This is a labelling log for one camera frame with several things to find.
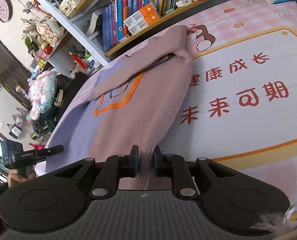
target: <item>white wall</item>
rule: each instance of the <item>white wall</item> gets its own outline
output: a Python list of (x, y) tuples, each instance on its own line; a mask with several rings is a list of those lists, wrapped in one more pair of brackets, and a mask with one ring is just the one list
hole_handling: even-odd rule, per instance
[[(21, 0), (23, 4), (26, 4), (28, 0)], [(21, 35), (23, 34), (23, 29), (26, 25), (23, 24), (21, 18), (32, 18), (31, 14), (23, 13), (23, 5), (18, 1), (11, 0), (13, 7), (13, 17), (10, 21), (2, 23), (0, 21), (0, 40), (4, 45), (9, 49), (9, 51), (23, 64), (28, 56), (27, 47), (24, 44), (24, 41), (21, 40)], [(43, 18), (44, 15), (34, 12), (40, 18)]]
[(30, 128), (23, 126), (23, 132), (21, 137), (16, 140), (12, 136), (9, 135), (10, 129), (7, 127), (7, 123), (14, 124), (12, 114), (18, 114), (19, 112), (16, 108), (24, 109), (24, 107), (13, 98), (10, 93), (8, 93), (4, 88), (0, 91), (0, 122), (4, 122), (5, 125), (3, 128), (0, 127), (0, 133), (4, 135), (7, 139), (18, 141), (23, 144), (24, 150), (30, 150), (32, 147), (29, 143), (36, 143), (36, 141), (32, 140), (29, 135)]
[[(23, 4), (26, 4), (27, 0), (21, 0)], [(11, 0), (13, 5), (13, 17), (10, 21), (2, 23), (0, 21), (0, 40), (9, 49), (9, 51), (23, 64), (26, 64), (27, 47), (24, 41), (21, 40), (21, 35), (25, 25), (23, 25), (21, 18), (29, 19), (30, 14), (23, 13), (24, 7), (18, 2)], [(15, 140), (11, 137), (9, 133), (9, 128), (7, 123), (14, 124), (12, 114), (17, 114), (16, 108), (23, 108), (23, 106), (16, 101), (5, 89), (0, 91), (0, 121), (5, 123), (3, 128), (0, 127), (0, 133), (2, 133), (6, 138)], [(36, 143), (31, 138), (29, 138), (29, 133), (23, 131), (21, 138), (18, 140), (23, 144), (24, 150), (32, 149), (29, 146), (29, 142)]]

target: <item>dark wooden door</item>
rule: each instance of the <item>dark wooden door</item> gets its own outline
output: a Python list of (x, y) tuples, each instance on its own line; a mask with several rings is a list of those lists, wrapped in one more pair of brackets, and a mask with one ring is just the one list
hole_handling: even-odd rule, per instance
[(22, 92), (16, 92), (20, 84), (28, 91), (27, 79), (31, 73), (14, 57), (14, 55), (0, 41), (0, 85), (2, 85), (26, 109), (31, 109), (31, 102)]

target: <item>orange embroidery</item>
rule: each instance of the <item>orange embroidery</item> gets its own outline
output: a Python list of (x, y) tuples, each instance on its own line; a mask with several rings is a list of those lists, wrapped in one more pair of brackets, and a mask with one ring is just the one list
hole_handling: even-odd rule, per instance
[(140, 72), (134, 79), (134, 83), (132, 85), (132, 87), (130, 88), (130, 91), (127, 93), (127, 95), (125, 96), (124, 100), (120, 103), (117, 104), (110, 104), (109, 106), (101, 109), (100, 111), (98, 110), (98, 108), (100, 108), (100, 106), (103, 104), (103, 100), (104, 100), (104, 95), (101, 95), (100, 97), (100, 101), (99, 101), (99, 105), (98, 107), (94, 110), (94, 115), (95, 116), (99, 116), (99, 114), (104, 113), (110, 109), (117, 109), (117, 108), (121, 108), (122, 106), (124, 106), (125, 104), (128, 103), (128, 101), (130, 101), (130, 99), (132, 98), (134, 92), (137, 90), (138, 85), (144, 75), (145, 71)]

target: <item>pink plush toy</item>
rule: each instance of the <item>pink plush toy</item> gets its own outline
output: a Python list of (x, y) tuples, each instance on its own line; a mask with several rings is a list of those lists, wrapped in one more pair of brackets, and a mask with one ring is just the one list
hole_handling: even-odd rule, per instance
[(33, 120), (37, 120), (40, 114), (52, 105), (55, 94), (55, 76), (56, 72), (45, 71), (31, 81), (28, 95), (32, 101), (30, 115)]

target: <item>handheld camera device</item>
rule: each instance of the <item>handheld camera device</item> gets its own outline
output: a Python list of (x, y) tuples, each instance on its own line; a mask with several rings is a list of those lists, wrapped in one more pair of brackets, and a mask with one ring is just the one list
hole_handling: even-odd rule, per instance
[(32, 173), (33, 165), (45, 161), (47, 156), (64, 151), (62, 145), (42, 150), (23, 151), (23, 145), (19, 142), (5, 140), (1, 144), (5, 168), (16, 170), (24, 178), (28, 178)]
[(85, 158), (10, 188), (0, 198), (8, 227), (0, 240), (271, 240), (252, 225), (290, 206), (272, 185), (158, 147), (155, 176), (170, 177), (172, 189), (120, 190), (120, 178), (137, 176), (138, 156), (133, 146), (129, 155)]

